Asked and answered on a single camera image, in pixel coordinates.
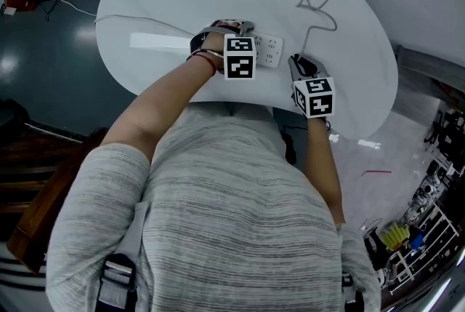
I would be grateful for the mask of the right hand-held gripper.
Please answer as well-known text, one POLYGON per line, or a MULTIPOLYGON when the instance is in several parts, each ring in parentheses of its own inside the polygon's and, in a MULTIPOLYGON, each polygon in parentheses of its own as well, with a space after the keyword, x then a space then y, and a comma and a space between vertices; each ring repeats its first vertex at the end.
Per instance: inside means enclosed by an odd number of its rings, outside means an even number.
POLYGON ((288 66, 294 81, 294 102, 306 118, 334 115, 334 81, 332 77, 326 77, 323 64, 300 55, 298 65, 292 55, 288 66))

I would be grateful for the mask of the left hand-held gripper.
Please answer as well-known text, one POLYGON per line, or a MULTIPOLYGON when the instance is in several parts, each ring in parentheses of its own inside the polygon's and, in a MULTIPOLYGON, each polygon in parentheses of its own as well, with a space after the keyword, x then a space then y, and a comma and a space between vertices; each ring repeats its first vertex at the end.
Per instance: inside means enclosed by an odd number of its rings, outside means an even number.
POLYGON ((223 58, 223 66, 217 68, 214 61, 214 72, 220 72, 226 80, 253 80, 256 73, 256 47, 251 32, 254 24, 243 20, 224 20, 240 23, 239 28, 215 26, 213 22, 194 35, 190 40, 190 56, 202 56, 208 60, 208 54, 223 58), (202 49, 204 39, 209 33, 223 33, 224 48, 222 54, 202 49))

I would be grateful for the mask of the white power strip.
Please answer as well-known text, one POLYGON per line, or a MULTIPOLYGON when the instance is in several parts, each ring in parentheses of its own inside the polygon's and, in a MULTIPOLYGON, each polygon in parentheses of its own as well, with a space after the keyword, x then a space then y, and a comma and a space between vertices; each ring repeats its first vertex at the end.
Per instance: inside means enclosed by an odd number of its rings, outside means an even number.
POLYGON ((283 53, 283 40, 263 33, 251 32, 256 47, 256 64, 277 68, 283 53))

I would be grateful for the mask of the person's right forearm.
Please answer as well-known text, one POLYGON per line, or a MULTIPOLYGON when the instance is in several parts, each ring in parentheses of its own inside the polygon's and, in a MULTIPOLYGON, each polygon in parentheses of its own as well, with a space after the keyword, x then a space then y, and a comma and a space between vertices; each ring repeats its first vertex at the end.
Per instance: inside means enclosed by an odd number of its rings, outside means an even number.
POLYGON ((334 223, 345 223, 339 175, 328 138, 328 128, 323 119, 307 120, 304 174, 322 196, 334 223))

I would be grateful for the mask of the person's left forearm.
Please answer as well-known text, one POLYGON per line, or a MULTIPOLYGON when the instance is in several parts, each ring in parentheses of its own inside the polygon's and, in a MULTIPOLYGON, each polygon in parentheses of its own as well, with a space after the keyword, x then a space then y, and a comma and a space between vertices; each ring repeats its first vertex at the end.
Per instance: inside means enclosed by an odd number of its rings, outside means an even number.
POLYGON ((160 139, 215 74, 213 60, 193 56, 142 92, 116 119, 103 145, 129 145, 151 160, 160 139))

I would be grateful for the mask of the person's left hand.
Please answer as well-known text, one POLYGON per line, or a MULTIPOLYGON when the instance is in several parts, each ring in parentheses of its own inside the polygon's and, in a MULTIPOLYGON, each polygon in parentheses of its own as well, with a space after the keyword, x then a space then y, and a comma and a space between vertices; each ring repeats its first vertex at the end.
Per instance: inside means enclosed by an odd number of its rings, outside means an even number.
MULTIPOLYGON (((223 20, 216 21, 214 25, 234 28, 241 27, 241 24, 238 22, 228 22, 223 20)), ((225 35, 223 33, 209 33, 204 39, 201 48, 222 54, 224 48, 224 37, 225 35)), ((223 66, 223 58, 212 54, 208 54, 208 56, 214 61, 217 68, 221 68, 223 66)))

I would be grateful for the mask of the person in white shirt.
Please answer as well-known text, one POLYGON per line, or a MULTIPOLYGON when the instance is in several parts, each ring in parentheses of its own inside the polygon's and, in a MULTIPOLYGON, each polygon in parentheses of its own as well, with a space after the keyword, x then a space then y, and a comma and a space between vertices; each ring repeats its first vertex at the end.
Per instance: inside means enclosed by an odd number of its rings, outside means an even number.
POLYGON ((188 106, 151 160, 109 144, 84 159, 52 231, 54 312, 94 312, 99 275, 145 202, 137 312, 342 312, 381 291, 360 234, 336 225, 285 158, 270 113, 188 106))

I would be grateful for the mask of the yellow bristled item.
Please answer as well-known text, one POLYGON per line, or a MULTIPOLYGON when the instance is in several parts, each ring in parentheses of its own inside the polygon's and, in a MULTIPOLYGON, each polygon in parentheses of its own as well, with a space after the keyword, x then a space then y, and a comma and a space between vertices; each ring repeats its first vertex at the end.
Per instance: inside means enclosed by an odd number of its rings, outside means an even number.
POLYGON ((381 241, 389 251, 396 251, 406 239, 410 237, 410 230, 407 225, 391 223, 383 229, 380 235, 381 241))

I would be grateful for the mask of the white storage shelf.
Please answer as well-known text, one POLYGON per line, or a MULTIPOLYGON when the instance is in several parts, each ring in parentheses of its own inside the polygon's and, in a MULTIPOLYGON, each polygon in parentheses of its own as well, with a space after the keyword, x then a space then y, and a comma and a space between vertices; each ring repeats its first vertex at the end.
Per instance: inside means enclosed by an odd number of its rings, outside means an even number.
POLYGON ((391 223, 383 228, 372 225, 364 235, 381 288, 389 293, 433 271, 459 237, 440 197, 451 188, 454 177, 465 175, 465 113, 455 109, 438 111, 424 142, 432 161, 406 211, 391 222, 407 225, 409 239, 393 252, 380 239, 383 229, 391 223))

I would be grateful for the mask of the red fire extinguisher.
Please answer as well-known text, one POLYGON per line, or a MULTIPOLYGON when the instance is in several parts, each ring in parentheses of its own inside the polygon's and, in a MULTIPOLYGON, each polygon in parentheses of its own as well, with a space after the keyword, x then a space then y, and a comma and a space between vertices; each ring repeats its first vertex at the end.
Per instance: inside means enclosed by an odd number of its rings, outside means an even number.
POLYGON ((0 14, 13 16, 17 12, 32 12, 37 8, 34 0, 4 0, 0 14))

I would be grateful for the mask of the black chair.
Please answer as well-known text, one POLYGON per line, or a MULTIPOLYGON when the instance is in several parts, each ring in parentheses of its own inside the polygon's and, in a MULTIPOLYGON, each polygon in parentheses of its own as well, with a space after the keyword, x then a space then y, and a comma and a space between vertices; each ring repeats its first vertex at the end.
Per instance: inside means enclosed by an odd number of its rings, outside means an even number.
POLYGON ((0 100, 0 132, 24 129, 30 120, 28 112, 19 103, 11 99, 0 100))

